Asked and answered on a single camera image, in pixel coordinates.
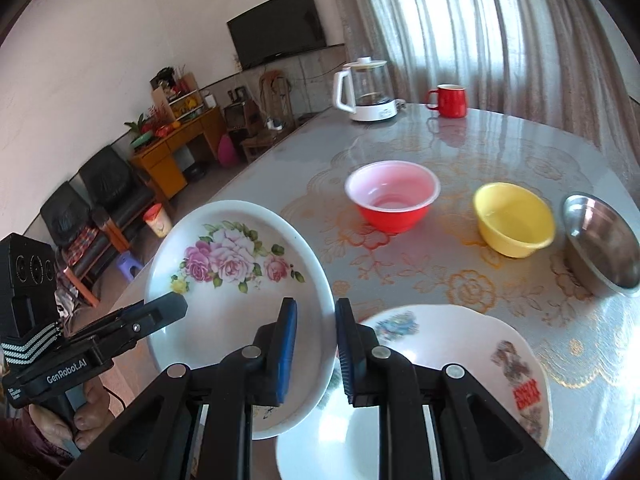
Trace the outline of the purple plastic stool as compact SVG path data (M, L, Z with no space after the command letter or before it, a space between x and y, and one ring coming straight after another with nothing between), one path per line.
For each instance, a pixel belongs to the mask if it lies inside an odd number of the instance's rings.
M128 283L131 283L143 269L143 264L132 252L122 252L116 260L116 266Z

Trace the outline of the grey window curtain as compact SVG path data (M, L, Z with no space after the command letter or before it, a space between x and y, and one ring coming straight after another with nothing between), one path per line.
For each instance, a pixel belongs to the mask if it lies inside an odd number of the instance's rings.
M638 174L639 121L597 0L337 1L348 53L390 62L401 98L461 84L472 107L574 133Z

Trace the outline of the white plate with pink roses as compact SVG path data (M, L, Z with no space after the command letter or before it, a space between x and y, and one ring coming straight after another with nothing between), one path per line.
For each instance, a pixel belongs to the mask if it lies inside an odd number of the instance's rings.
M274 322L283 298L297 304L291 380L278 408L255 408L254 437L277 437L319 403L333 370L334 300L306 240L269 209L218 200L195 209L156 253L146 300L176 292L186 315L149 338L159 368L216 364Z

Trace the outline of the wooden shelf with items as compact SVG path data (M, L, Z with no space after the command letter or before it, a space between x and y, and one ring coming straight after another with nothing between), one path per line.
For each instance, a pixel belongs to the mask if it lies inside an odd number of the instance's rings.
M204 108L200 87L184 66L162 68L150 84L155 109L168 122L185 122Z

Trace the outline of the orange wooden cabinet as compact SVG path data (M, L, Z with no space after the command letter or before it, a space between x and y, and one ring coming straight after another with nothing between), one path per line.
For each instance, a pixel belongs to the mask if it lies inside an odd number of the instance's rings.
M218 146L226 132L226 122L217 106L137 151L129 162L151 178L157 193L171 198L188 184L178 164L180 151L189 150L196 162L217 160Z

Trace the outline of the red plastic bowl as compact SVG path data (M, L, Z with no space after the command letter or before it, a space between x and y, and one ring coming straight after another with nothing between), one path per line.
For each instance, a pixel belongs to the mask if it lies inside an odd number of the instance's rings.
M411 230L440 194L431 169L405 160L371 162L345 181L345 193L362 218L386 234Z

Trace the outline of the stainless steel bowl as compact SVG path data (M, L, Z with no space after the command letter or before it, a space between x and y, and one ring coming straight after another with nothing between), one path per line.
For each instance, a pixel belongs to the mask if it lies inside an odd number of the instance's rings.
M624 218L590 194L565 197L561 208L565 260L594 296L639 295L639 240Z

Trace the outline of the black wall television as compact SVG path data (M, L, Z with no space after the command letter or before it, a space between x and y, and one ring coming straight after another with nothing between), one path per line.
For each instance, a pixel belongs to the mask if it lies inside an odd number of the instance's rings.
M227 26L242 70L326 47L314 0L268 0Z

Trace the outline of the pink bag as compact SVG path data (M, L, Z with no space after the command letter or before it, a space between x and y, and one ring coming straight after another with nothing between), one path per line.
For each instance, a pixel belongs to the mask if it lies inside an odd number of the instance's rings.
M219 141L217 148L217 158L221 167L231 168L238 166L241 163L238 153L233 145L233 142L228 136L224 134Z

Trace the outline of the wooden chair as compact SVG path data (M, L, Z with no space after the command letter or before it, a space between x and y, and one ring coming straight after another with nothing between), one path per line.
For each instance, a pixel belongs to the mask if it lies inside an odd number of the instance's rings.
M241 145L248 162L274 148L297 128L291 102L291 85L282 70L270 70L259 78L262 128Z

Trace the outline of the red mug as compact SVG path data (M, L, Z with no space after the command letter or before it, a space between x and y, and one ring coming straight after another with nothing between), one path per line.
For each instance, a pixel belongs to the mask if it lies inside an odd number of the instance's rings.
M426 107L445 118L463 118L468 112L465 88L458 84L439 84L427 92Z

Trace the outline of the black sofa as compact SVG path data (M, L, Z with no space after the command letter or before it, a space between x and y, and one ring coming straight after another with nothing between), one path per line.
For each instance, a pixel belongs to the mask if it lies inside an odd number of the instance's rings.
M46 200L40 217L66 278L91 307L92 288L114 258L129 250L156 194L140 174L107 146L79 169L87 197L65 181Z

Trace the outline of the yellow plastic bowl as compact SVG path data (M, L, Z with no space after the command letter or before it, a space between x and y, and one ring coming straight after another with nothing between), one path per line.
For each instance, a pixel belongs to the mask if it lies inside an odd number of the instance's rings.
M523 259L552 244L555 221L538 195L508 182L482 185L473 196L477 227L500 255Z

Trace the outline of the white plate red characters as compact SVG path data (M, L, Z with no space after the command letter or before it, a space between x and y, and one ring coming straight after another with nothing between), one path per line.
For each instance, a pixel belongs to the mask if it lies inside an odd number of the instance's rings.
M452 304L355 322L354 400L338 358L322 407L278 440L282 478L562 477L547 381L514 328Z

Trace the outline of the white patterned bin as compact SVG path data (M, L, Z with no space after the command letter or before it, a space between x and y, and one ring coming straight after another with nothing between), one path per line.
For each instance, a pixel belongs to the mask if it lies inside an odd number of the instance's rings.
M143 220L158 238L166 237L172 229L172 221L165 207L156 203L143 215Z

